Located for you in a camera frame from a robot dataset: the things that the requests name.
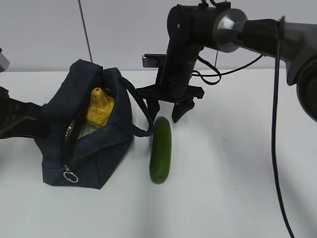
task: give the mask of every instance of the yellow toy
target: yellow toy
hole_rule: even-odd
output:
[[[98,128],[106,125],[115,99],[107,95],[101,88],[95,88],[91,91],[91,99],[87,112],[87,122]]]

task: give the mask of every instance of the bag strap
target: bag strap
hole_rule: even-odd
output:
[[[146,116],[148,123],[149,123],[149,129],[147,131],[142,130],[142,129],[138,128],[137,126],[135,126],[134,124],[128,123],[125,120],[122,120],[120,118],[116,118],[115,123],[118,126],[120,126],[121,128],[123,128],[124,130],[128,131],[129,133],[131,133],[137,137],[146,137],[146,136],[152,135],[154,132],[153,120],[152,120],[152,117],[151,117],[149,110],[148,110],[147,106],[145,105],[143,99],[138,95],[137,90],[135,89],[135,87],[133,86],[133,84],[131,82],[129,82],[124,77],[119,77],[119,79],[120,79],[120,82],[124,85],[124,87],[132,95],[132,97],[134,98],[134,100],[136,101],[136,103],[139,105],[140,109],[142,110],[142,112]]]

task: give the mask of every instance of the cucumber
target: cucumber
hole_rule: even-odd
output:
[[[154,183],[163,183],[169,174],[172,154],[172,133],[164,117],[154,123],[153,144],[150,159],[150,177]]]

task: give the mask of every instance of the table surface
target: table surface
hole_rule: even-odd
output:
[[[136,87],[155,71],[124,71]],[[12,98],[42,105],[67,72],[10,72],[0,85]],[[286,212],[296,237],[317,237],[317,124],[296,87],[280,77],[277,159]],[[150,139],[135,138],[102,190],[42,183],[42,155],[32,139],[0,141],[0,237],[3,238],[287,238],[270,153],[273,70],[243,70],[208,86],[172,127],[164,184],[149,177]],[[159,116],[171,121],[172,104]],[[132,101],[134,123],[147,127]]]

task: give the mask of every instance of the navy blue bag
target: navy blue bag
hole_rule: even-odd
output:
[[[115,98],[113,110],[104,127],[78,139],[91,91],[96,87]],[[147,131],[132,124],[127,90],[149,122]],[[103,70],[81,59],[70,67],[50,102],[43,105],[42,117],[51,127],[48,137],[34,139],[43,155],[43,182],[58,186],[101,189],[127,152],[133,135],[150,136],[154,130],[144,101],[117,68]]]

